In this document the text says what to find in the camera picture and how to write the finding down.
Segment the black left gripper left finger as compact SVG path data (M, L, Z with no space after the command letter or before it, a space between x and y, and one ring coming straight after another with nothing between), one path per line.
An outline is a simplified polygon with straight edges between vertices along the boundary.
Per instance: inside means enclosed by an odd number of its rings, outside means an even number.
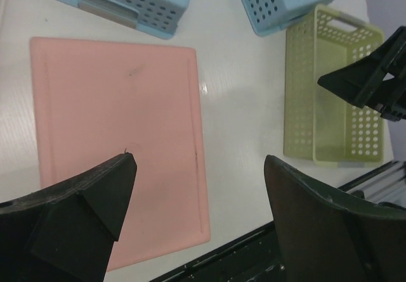
M103 281L133 192L125 152L1 204L2 281Z

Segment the pink plastic basket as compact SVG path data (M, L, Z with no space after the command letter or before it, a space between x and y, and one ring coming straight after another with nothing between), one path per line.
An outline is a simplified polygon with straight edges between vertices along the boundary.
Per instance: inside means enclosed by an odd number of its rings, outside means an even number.
M196 51L34 37L30 60L43 187L123 152L138 166L108 269L208 242Z

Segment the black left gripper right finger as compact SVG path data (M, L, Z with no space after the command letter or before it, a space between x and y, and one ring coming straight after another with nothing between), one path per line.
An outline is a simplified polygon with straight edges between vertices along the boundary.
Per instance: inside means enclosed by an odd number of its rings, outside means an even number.
M288 281L404 281L405 209L373 203L265 158Z

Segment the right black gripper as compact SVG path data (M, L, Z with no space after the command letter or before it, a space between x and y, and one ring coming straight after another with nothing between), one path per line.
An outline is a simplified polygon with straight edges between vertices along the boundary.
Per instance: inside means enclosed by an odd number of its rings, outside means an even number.
M353 106L368 106L383 119L405 120L405 27L370 55L323 75L318 85Z

